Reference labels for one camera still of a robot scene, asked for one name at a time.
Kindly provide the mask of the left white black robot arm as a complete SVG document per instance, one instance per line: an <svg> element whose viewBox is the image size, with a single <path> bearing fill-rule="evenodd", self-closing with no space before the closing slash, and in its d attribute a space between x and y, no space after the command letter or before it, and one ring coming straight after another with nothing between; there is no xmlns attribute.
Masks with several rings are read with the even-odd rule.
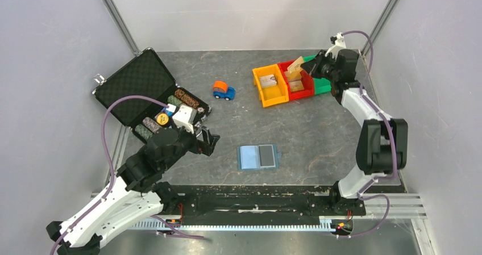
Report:
<svg viewBox="0 0 482 255"><path fill-rule="evenodd" d="M163 174L188 152L210 156L219 141L206 127L202 140L185 128L153 134L137 153L115 172L109 184L66 221L46 227L54 245L51 254L98 254L111 239L138 221L158 213L171 214L179 196Z"/></svg>

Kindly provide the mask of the gold VIP card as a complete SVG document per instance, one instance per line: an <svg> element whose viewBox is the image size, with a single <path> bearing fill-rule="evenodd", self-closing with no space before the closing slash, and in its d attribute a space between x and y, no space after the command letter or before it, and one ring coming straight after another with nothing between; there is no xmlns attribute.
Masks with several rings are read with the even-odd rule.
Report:
<svg viewBox="0 0 482 255"><path fill-rule="evenodd" d="M292 93L295 93L297 91L303 91L305 89L301 80L292 81L288 84Z"/></svg>

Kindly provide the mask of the blue card holder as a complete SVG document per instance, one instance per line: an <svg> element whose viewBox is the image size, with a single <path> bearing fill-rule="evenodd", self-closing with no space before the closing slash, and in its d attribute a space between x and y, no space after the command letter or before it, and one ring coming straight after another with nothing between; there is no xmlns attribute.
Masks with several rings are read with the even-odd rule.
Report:
<svg viewBox="0 0 482 255"><path fill-rule="evenodd" d="M260 145L244 145L237 147L237 164L239 170L265 170L277 169L279 167L279 159L282 154L278 151L276 144L262 144L273 145L275 150L276 166L262 168L259 160L259 146Z"/></svg>

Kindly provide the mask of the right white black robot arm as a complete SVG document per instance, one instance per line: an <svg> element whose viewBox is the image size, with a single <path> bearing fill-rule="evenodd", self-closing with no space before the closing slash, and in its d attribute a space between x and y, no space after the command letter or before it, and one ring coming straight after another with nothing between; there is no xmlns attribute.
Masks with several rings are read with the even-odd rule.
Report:
<svg viewBox="0 0 482 255"><path fill-rule="evenodd" d="M335 214L345 213L378 180L396 177L406 166L408 124L388 115L368 96L356 79L358 59L350 49L337 55L321 50L301 65L313 79L330 81L332 96L361 126L356 164L329 193L329 209Z"/></svg>

